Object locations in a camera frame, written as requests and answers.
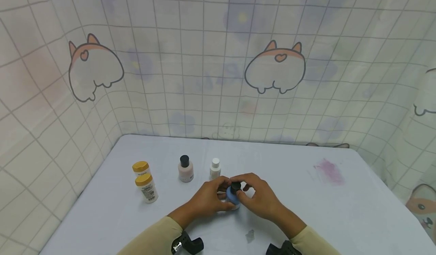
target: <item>finger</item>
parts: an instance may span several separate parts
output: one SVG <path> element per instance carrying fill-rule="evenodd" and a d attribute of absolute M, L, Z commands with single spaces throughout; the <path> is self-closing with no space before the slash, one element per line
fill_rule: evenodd
<path fill-rule="evenodd" d="M 218 192 L 226 192 L 228 187 L 229 187 L 229 186 L 223 186 L 223 185 L 221 185 L 221 186 L 218 187 Z"/>
<path fill-rule="evenodd" d="M 246 186 L 244 186 L 243 191 L 246 192 L 251 188 L 250 184 L 247 184 Z"/>
<path fill-rule="evenodd" d="M 230 202 L 221 202 L 219 203 L 218 206 L 218 211 L 229 211 L 235 208 L 235 204 L 230 203 Z"/>
<path fill-rule="evenodd" d="M 227 194 L 217 194 L 219 200 L 224 200 L 227 198 Z"/>
<path fill-rule="evenodd" d="M 232 182 L 244 181 L 250 186 L 252 186 L 254 189 L 256 189 L 256 187 L 261 182 L 261 179 L 257 175 L 250 173 L 250 174 L 236 175 L 235 177 L 231 177 L 230 181 Z"/>
<path fill-rule="evenodd" d="M 219 186 L 221 185 L 226 185 L 226 184 L 231 184 L 231 181 L 228 177 L 225 177 L 223 175 L 221 175 L 220 177 L 215 178 L 214 180 L 210 181 L 213 183 L 214 186 L 216 186 L 216 188 L 218 189 Z"/>
<path fill-rule="evenodd" d="M 243 191 L 236 192 L 236 196 L 238 197 L 242 205 L 250 208 L 250 205 L 252 203 L 252 199 L 250 197 L 248 197 Z"/>

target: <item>wrist strap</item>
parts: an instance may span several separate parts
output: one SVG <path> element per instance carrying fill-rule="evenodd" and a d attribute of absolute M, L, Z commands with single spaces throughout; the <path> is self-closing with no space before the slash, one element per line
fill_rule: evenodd
<path fill-rule="evenodd" d="M 176 254 L 182 247 L 189 252 L 189 254 L 195 255 L 204 249 L 204 244 L 201 238 L 191 240 L 187 232 L 183 230 L 182 235 L 173 241 L 171 253 Z"/>
<path fill-rule="evenodd" d="M 295 249 L 290 241 L 284 241 L 282 248 L 278 248 L 273 244 L 269 244 L 266 250 L 266 255 L 302 255 L 301 252 Z"/>

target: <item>person's left hand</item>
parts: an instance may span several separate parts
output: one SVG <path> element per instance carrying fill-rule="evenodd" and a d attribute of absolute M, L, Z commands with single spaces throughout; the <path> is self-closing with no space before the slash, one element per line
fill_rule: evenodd
<path fill-rule="evenodd" d="M 229 178 L 222 175 L 212 181 L 204 182 L 187 205 L 192 208 L 197 217 L 209 217 L 218 211 L 232 210 L 234 204 L 221 201 L 226 199 L 226 194 L 218 194 L 218 191 L 225 192 L 231 183 Z"/>

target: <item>table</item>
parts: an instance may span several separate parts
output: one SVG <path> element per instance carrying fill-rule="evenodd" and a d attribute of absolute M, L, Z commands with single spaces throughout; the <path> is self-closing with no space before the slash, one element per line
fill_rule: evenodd
<path fill-rule="evenodd" d="M 178 180 L 184 154 L 194 165 L 190 183 Z M 266 180 L 284 205 L 342 255 L 436 254 L 418 220 L 352 149 L 141 135 L 118 140 L 40 254 L 116 254 L 189 200 L 208 180 L 214 157 L 227 177 L 254 172 Z M 140 160 L 149 162 L 156 183 L 159 198 L 152 204 L 134 183 L 131 166 Z M 333 177 L 326 170 L 332 167 Z M 250 230 L 255 239 L 248 243 Z M 244 206 L 198 221 L 188 233 L 203 239 L 204 255 L 264 255 L 270 243 L 285 240 L 275 225 Z"/>

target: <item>cat ears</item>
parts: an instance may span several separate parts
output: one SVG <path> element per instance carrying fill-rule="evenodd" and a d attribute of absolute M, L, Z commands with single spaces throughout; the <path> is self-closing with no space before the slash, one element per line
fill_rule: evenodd
<path fill-rule="evenodd" d="M 87 44 L 97 44 L 97 45 L 100 45 L 100 42 L 98 41 L 97 37 L 95 37 L 94 34 L 89 33 L 88 34 L 88 39 L 87 39 Z M 71 57 L 73 57 L 73 54 L 76 51 L 76 46 L 71 41 L 68 43 L 68 45 L 70 47 L 70 55 L 71 55 Z"/>
<path fill-rule="evenodd" d="M 277 42 L 275 40 L 271 40 L 271 42 L 266 46 L 264 51 L 272 50 L 277 48 Z M 301 53 L 301 42 L 296 43 L 293 47 L 293 50 Z"/>
<path fill-rule="evenodd" d="M 318 144 L 313 143 L 313 142 L 307 143 L 306 146 L 319 147 Z M 346 148 L 346 149 L 348 149 L 348 148 L 350 148 L 350 145 L 349 145 L 348 143 L 342 143 L 342 144 L 339 144 L 339 145 L 333 146 L 333 148 Z"/>
<path fill-rule="evenodd" d="M 275 40 L 271 40 L 271 42 L 266 46 L 264 51 L 272 50 L 277 48 L 277 42 Z"/>

